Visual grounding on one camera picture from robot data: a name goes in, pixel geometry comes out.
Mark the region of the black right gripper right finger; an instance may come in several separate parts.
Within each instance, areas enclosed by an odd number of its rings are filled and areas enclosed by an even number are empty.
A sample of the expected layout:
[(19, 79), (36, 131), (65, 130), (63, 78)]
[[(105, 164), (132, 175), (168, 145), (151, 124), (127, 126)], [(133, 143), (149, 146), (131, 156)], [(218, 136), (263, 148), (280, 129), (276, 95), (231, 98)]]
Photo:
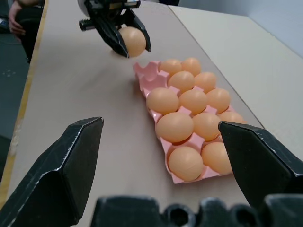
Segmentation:
[(303, 161), (265, 129), (219, 122), (238, 186), (252, 207), (270, 194), (303, 194)]

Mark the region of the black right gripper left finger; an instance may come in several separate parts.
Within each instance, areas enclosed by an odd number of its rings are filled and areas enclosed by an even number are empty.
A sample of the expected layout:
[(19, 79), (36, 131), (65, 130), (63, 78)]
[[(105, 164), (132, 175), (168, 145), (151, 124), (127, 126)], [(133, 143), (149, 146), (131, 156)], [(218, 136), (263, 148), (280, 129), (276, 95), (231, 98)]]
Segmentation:
[(44, 151), (0, 210), (0, 227), (71, 227), (92, 188), (104, 120), (69, 125)]

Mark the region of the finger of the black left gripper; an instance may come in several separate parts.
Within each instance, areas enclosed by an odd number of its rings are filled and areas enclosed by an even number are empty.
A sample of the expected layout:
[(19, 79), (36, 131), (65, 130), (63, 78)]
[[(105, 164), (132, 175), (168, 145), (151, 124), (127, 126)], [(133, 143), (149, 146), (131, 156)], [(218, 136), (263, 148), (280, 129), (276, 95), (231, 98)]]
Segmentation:
[(123, 19), (124, 19), (124, 24), (126, 26), (131, 26), (131, 27), (137, 28), (143, 33), (145, 40), (146, 40), (145, 49), (148, 52), (151, 52), (151, 41), (150, 41), (149, 34), (148, 34), (144, 24), (136, 16), (136, 14), (131, 9), (126, 9), (123, 14)]
[(114, 52), (129, 58), (126, 45), (114, 22), (100, 16), (95, 18), (95, 28), (105, 43), (108, 44)]

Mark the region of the orange-tan egg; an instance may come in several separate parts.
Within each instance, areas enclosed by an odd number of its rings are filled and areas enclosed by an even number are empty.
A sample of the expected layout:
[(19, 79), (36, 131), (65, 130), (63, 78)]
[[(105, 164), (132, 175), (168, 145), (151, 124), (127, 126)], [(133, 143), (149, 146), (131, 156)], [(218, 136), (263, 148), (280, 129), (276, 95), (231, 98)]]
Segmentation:
[(179, 99), (174, 91), (160, 87), (152, 90), (148, 94), (146, 105), (150, 110), (166, 115), (177, 111)]
[(229, 91), (223, 88), (215, 88), (206, 94), (207, 103), (214, 109), (216, 113), (222, 113), (228, 109), (231, 103), (231, 96)]
[(213, 142), (207, 144), (202, 149), (203, 163), (213, 171), (227, 175), (232, 173), (232, 167), (226, 148), (222, 142)]
[(181, 61), (177, 59), (167, 59), (162, 61), (159, 66), (159, 71), (169, 73), (170, 76), (182, 71)]
[(201, 73), (201, 64), (197, 58), (190, 57), (181, 62), (183, 71), (188, 71), (194, 76)]
[(168, 80), (168, 87), (175, 87), (184, 93), (191, 90), (195, 85), (194, 75), (188, 71), (180, 71)]
[(158, 138), (171, 143), (178, 143), (192, 135), (194, 122), (185, 113), (169, 113), (159, 119), (155, 131)]
[(199, 114), (207, 107), (206, 94), (199, 89), (188, 90), (179, 97), (179, 106), (190, 110), (193, 115)]
[(221, 121), (245, 123), (243, 117), (237, 112), (227, 111), (217, 115)]
[(194, 133), (204, 138), (205, 141), (211, 141), (220, 134), (218, 124), (220, 118), (213, 113), (200, 113), (194, 116)]
[(215, 89), (216, 86), (216, 76), (212, 72), (201, 72), (195, 76), (195, 85), (207, 94), (211, 90)]
[(203, 166), (200, 153), (188, 146), (174, 149), (168, 158), (170, 171), (184, 182), (197, 179), (203, 172)]
[(146, 48), (146, 40), (144, 34), (135, 27), (122, 27), (119, 33), (125, 43), (129, 57), (137, 57), (141, 55)]

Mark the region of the pink egg carton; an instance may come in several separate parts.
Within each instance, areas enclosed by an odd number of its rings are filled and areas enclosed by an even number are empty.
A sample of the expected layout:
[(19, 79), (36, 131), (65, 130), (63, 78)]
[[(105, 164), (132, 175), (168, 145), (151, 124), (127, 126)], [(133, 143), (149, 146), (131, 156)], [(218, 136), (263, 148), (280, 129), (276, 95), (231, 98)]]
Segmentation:
[[(160, 63), (161, 63), (160, 61), (151, 61), (148, 63), (148, 65), (146, 67), (141, 67), (139, 64), (134, 65), (135, 76), (139, 82), (139, 88), (140, 88), (140, 91), (142, 92), (145, 100), (146, 100), (148, 94), (152, 90), (154, 90), (156, 88), (160, 88), (160, 87), (168, 88), (168, 89), (174, 91), (177, 94), (178, 98), (182, 95), (182, 93), (180, 92), (179, 89), (172, 87), (172, 86), (168, 87), (168, 80), (172, 76), (170, 76), (169, 73), (167, 73), (167, 72), (159, 71)], [(194, 87), (192, 89), (199, 89), (199, 90), (203, 91), (203, 89), (197, 87), (196, 85), (194, 85)], [(148, 109), (149, 114), (153, 118), (155, 127), (156, 127), (156, 124), (159, 121), (159, 119), (165, 115), (162, 115), (156, 111), (150, 110), (148, 107), (147, 107), (147, 109)], [(231, 103), (230, 103), (228, 109), (226, 109), (224, 112), (227, 112), (227, 111), (235, 112), (235, 110), (231, 106)], [(185, 113), (185, 114), (189, 115), (191, 118), (193, 118), (194, 116), (197, 115), (197, 114), (193, 115), (190, 110), (188, 110), (182, 106), (179, 106), (175, 113)], [(201, 113), (212, 113), (212, 114), (218, 115), (218, 113), (216, 113), (216, 109), (212, 108), (209, 104), (207, 104), (206, 109), (204, 111), (202, 111)], [(158, 138), (158, 140), (159, 140), (159, 142), (162, 146), (163, 152), (165, 154), (166, 169), (169, 172), (169, 174), (171, 175), (172, 180), (175, 184), (191, 183), (191, 182), (200, 181), (202, 179), (221, 175), (221, 174), (213, 171), (210, 167), (208, 167), (204, 164), (203, 172), (197, 179), (190, 181), (190, 182), (184, 182), (183, 180), (181, 180), (180, 178), (175, 176), (168, 167), (168, 158), (174, 149), (179, 148), (179, 147), (188, 146), (188, 147), (195, 149), (202, 156), (202, 154), (201, 154), (202, 149), (207, 144), (210, 144), (213, 142), (222, 142), (223, 143), (221, 134), (219, 134), (219, 136), (217, 138), (215, 138), (214, 140), (211, 140), (211, 141), (205, 141), (204, 138), (198, 136), (194, 132), (192, 133), (192, 135), (189, 138), (187, 138), (184, 141), (178, 142), (178, 143), (171, 143), (162, 138)]]

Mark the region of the bystander's bare hand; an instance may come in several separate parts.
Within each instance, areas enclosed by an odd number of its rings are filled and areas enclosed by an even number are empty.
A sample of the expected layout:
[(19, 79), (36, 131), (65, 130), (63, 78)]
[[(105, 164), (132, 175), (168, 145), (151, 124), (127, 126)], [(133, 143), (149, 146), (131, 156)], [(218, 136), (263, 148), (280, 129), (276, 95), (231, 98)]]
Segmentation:
[(16, 15), (20, 12), (22, 7), (15, 1), (9, 10), (9, 29), (15, 36), (23, 36), (26, 34), (23, 27), (16, 21)]

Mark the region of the bystander in dark clothes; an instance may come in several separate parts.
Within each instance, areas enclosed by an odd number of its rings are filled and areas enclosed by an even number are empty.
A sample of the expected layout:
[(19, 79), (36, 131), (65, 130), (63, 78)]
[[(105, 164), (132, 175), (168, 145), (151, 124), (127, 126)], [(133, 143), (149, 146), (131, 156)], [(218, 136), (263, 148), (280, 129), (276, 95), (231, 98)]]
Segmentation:
[(16, 38), (21, 41), (27, 56), (27, 62), (30, 63), (42, 18), (45, 0), (13, 0), (13, 3), (15, 1), (17, 1), (22, 7), (21, 11), (16, 15), (16, 21), (26, 32), (25, 35), (19, 37), (16, 36)]

